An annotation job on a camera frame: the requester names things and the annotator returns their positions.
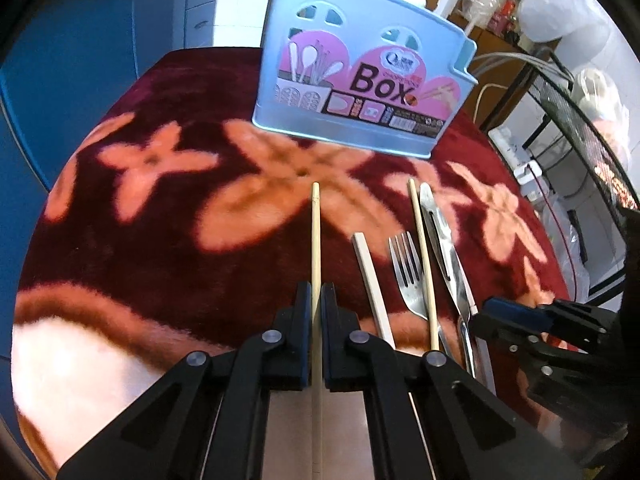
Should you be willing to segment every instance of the bolt head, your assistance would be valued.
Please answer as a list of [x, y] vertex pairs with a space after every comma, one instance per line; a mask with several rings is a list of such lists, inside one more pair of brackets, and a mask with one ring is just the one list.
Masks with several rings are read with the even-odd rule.
[[282, 334], [279, 330], [267, 330], [262, 333], [262, 340], [265, 343], [277, 343], [280, 339], [282, 339]]
[[202, 366], [207, 360], [207, 355], [204, 352], [191, 352], [187, 355], [187, 364], [189, 366]]
[[369, 340], [369, 333], [364, 330], [354, 330], [349, 334], [349, 339], [356, 344], [363, 344]]
[[444, 355], [442, 352], [438, 352], [437, 350], [429, 352], [426, 359], [431, 366], [435, 367], [444, 366], [447, 362], [446, 355]]

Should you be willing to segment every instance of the chopstick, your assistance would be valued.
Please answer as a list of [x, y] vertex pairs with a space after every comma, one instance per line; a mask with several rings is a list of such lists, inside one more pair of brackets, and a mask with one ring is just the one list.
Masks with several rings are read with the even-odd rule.
[[322, 480], [322, 327], [320, 185], [311, 188], [311, 478]]
[[356, 250], [360, 272], [362, 273], [362, 279], [367, 289], [367, 296], [369, 297], [369, 303], [371, 304], [371, 311], [373, 312], [373, 319], [376, 322], [378, 334], [395, 350], [396, 342], [391, 332], [389, 316], [386, 314], [385, 301], [382, 299], [376, 269], [373, 267], [373, 260], [371, 259], [371, 253], [369, 253], [369, 247], [364, 233], [354, 233], [351, 242]]
[[418, 192], [415, 189], [415, 182], [412, 178], [407, 183], [409, 197], [414, 206], [415, 227], [418, 231], [418, 242], [420, 243], [420, 253], [422, 254], [422, 268], [424, 269], [424, 279], [422, 280], [422, 298], [427, 307], [429, 317], [429, 330], [431, 333], [431, 350], [440, 350], [438, 343], [438, 313], [436, 311], [435, 294], [433, 291], [433, 276], [431, 275], [431, 263], [427, 241], [424, 236], [424, 226], [422, 225], [422, 213], [418, 202]]

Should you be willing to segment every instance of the red cord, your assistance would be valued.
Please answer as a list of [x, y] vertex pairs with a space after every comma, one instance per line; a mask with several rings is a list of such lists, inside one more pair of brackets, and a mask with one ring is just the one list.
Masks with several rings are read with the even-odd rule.
[[549, 211], [551, 211], [551, 216], [554, 218], [554, 221], [556, 222], [556, 226], [558, 226], [558, 232], [562, 237], [562, 243], [564, 244], [564, 248], [566, 249], [566, 255], [569, 257], [569, 263], [571, 264], [571, 272], [572, 272], [572, 275], [574, 276], [574, 301], [575, 301], [578, 297], [578, 283], [575, 277], [574, 261], [571, 259], [571, 253], [569, 252], [569, 245], [566, 243], [566, 240], [564, 239], [564, 233], [562, 232], [562, 228], [560, 227], [560, 222], [558, 221], [558, 217], [556, 217], [556, 213], [554, 213], [554, 210], [551, 207], [551, 204], [549, 203], [549, 200], [547, 199], [546, 194], [542, 189], [542, 186], [540, 186], [540, 181], [536, 177], [536, 174], [533, 172], [531, 167], [527, 166], [527, 168], [533, 175], [533, 178], [536, 180], [536, 184], [538, 184], [538, 189], [540, 190], [540, 193], [542, 193], [542, 198], [545, 199], [546, 206], [549, 208]]

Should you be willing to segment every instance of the orange flower pattern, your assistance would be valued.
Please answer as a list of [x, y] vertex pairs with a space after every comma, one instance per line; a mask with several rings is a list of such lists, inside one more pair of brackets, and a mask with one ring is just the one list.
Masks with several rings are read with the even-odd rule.
[[123, 172], [115, 197], [115, 210], [121, 222], [131, 222], [136, 217], [163, 175], [205, 171], [217, 166], [218, 156], [214, 153], [174, 151], [181, 131], [178, 123], [172, 121], [156, 131], [144, 148], [119, 142], [98, 154], [98, 160], [105, 166]]
[[117, 117], [107, 119], [98, 124], [89, 135], [84, 138], [84, 141], [78, 146], [74, 154], [71, 155], [71, 158], [69, 158], [65, 167], [62, 169], [56, 183], [51, 188], [44, 209], [44, 217], [47, 220], [52, 222], [62, 220], [66, 216], [69, 206], [71, 206], [71, 199], [73, 198], [74, 187], [76, 186], [76, 174], [78, 173], [78, 153], [121, 129], [125, 124], [129, 124], [134, 117], [135, 114], [133, 112], [127, 112]]
[[527, 291], [518, 297], [518, 303], [536, 308], [542, 304], [551, 303], [556, 295], [550, 290], [543, 290], [540, 285], [540, 278], [534, 270], [529, 259], [525, 256], [524, 260], [524, 279], [527, 283]]
[[497, 262], [505, 263], [518, 238], [535, 259], [545, 263], [545, 251], [525, 221], [516, 215], [520, 204], [518, 197], [503, 183], [495, 186], [483, 184], [463, 164], [449, 162], [449, 166], [466, 180], [480, 201], [488, 207], [482, 231], [489, 256]]
[[451, 227], [453, 242], [456, 243], [458, 241], [459, 229], [458, 216], [456, 215], [454, 206], [470, 205], [472, 203], [471, 199], [454, 187], [443, 186], [440, 183], [438, 172], [431, 163], [425, 160], [418, 160], [417, 158], [409, 158], [408, 160], [414, 166], [415, 174], [392, 173], [385, 178], [385, 186], [408, 197], [409, 192], [406, 183], [411, 177], [417, 178], [418, 183], [426, 182], [429, 184], [438, 207], [441, 209], [444, 218], [447, 219], [449, 227]]
[[228, 140], [260, 169], [215, 192], [200, 212], [196, 238], [209, 251], [229, 251], [257, 242], [308, 203], [320, 183], [321, 214], [347, 238], [367, 235], [369, 249], [388, 259], [386, 238], [402, 230], [395, 216], [364, 184], [349, 175], [373, 153], [316, 142], [310, 148], [240, 120], [225, 123]]

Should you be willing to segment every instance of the plastic bag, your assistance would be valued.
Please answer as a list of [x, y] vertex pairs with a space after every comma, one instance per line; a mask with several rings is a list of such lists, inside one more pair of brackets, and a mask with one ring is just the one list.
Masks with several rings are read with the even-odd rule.
[[585, 68], [575, 75], [572, 100], [584, 112], [602, 138], [629, 169], [629, 110], [620, 101], [618, 87], [610, 76], [597, 68]]
[[580, 259], [580, 240], [578, 233], [574, 226], [571, 225], [566, 209], [562, 205], [558, 195], [550, 192], [546, 199], [553, 209], [554, 214], [551, 213], [551, 210], [546, 206], [544, 201], [539, 202], [538, 204], [543, 208], [541, 211], [542, 225], [554, 248], [556, 259], [562, 271], [562, 277], [569, 291], [569, 299], [577, 301], [578, 303], [585, 303], [589, 298], [591, 279], [589, 271], [584, 267]]
[[532, 41], [544, 43], [587, 27], [609, 23], [597, 0], [522, 0], [518, 20]]
[[505, 0], [462, 0], [462, 15], [470, 26], [486, 28], [494, 12], [502, 7]]

